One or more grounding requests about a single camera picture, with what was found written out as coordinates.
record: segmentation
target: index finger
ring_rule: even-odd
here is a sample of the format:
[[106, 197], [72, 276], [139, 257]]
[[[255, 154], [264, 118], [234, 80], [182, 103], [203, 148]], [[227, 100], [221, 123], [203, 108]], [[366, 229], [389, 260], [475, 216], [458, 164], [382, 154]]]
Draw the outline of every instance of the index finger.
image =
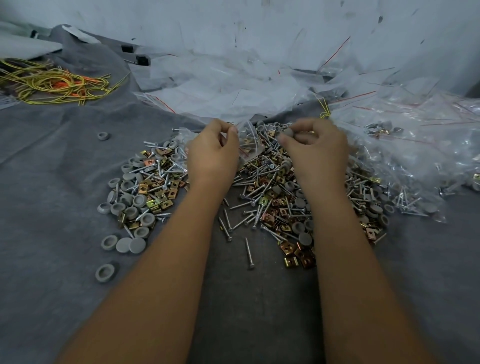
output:
[[290, 129], [294, 132], [316, 132], [317, 135], [327, 133], [329, 130], [336, 128], [328, 119], [320, 118], [303, 118], [298, 119], [290, 125]]
[[220, 119], [213, 119], [203, 130], [203, 132], [214, 134], [226, 133], [230, 128], [235, 128], [234, 125], [229, 124]]

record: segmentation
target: black square object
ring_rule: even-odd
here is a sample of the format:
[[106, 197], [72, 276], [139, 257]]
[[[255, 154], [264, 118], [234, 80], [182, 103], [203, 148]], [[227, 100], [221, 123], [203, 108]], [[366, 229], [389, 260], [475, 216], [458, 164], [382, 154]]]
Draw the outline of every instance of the black square object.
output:
[[139, 66], [149, 66], [150, 60], [147, 56], [137, 56], [137, 64]]
[[133, 53], [133, 46], [129, 46], [128, 44], [122, 44], [121, 51], [123, 53]]

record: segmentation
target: forearm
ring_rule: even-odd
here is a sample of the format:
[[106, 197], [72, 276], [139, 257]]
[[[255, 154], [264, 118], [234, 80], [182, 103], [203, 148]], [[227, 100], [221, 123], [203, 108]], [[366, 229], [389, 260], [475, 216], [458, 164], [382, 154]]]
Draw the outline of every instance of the forearm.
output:
[[192, 339], [211, 230], [222, 196], [193, 187], [59, 363], [183, 363]]
[[345, 192], [312, 206], [329, 363], [433, 363], [398, 304]]

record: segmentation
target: yellow cord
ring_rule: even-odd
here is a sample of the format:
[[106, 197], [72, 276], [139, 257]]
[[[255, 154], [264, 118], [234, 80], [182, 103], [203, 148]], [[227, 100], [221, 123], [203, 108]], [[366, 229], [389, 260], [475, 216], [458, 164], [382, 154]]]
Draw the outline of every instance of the yellow cord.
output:
[[322, 101], [317, 97], [317, 100], [318, 102], [320, 102], [320, 105], [322, 105], [322, 108], [324, 109], [324, 111], [322, 113], [320, 113], [320, 119], [325, 119], [327, 117], [330, 116], [330, 109], [328, 108], [328, 105], [327, 105], [327, 102], [325, 100], [325, 98], [323, 97], [322, 100], [323, 100], [323, 103]]
[[[116, 90], [128, 77], [109, 87], [110, 74], [102, 77], [86, 77], [73, 74], [52, 63], [37, 63], [33, 61], [8, 59], [0, 60], [0, 86], [14, 83], [16, 97], [30, 105], [62, 104], [78, 102], [84, 105], [88, 100], [98, 100]], [[37, 92], [53, 94], [54, 96], [33, 97]]]

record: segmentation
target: gray cloth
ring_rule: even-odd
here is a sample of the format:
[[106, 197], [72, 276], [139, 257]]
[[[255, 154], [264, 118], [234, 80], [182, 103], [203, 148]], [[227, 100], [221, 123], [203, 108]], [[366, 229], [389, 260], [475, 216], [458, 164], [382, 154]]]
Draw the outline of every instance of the gray cloth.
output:
[[[84, 44], [58, 27], [50, 39], [64, 47], [52, 58], [74, 73], [111, 73], [115, 82], [128, 72], [119, 42], [98, 37], [103, 45]], [[121, 175], [143, 140], [162, 141], [172, 127], [198, 125], [141, 104], [131, 94], [136, 89], [129, 79], [85, 106], [0, 111], [0, 363], [51, 363], [138, 259], [100, 248], [106, 235], [125, 236], [112, 216], [96, 211], [107, 181]], [[280, 119], [298, 115], [318, 110], [305, 106]], [[99, 141], [101, 131], [111, 138]], [[239, 193], [231, 190], [228, 201], [238, 203]], [[448, 363], [480, 360], [479, 201], [470, 191], [453, 196], [445, 225], [396, 216], [375, 248], [422, 334]], [[239, 210], [231, 213], [232, 222], [241, 218]], [[153, 235], [160, 230], [158, 224]], [[227, 243], [215, 223], [189, 363], [324, 361], [316, 270], [287, 270], [282, 260], [263, 232], [241, 227]], [[119, 274], [97, 283], [96, 268], [110, 261], [119, 263]]]

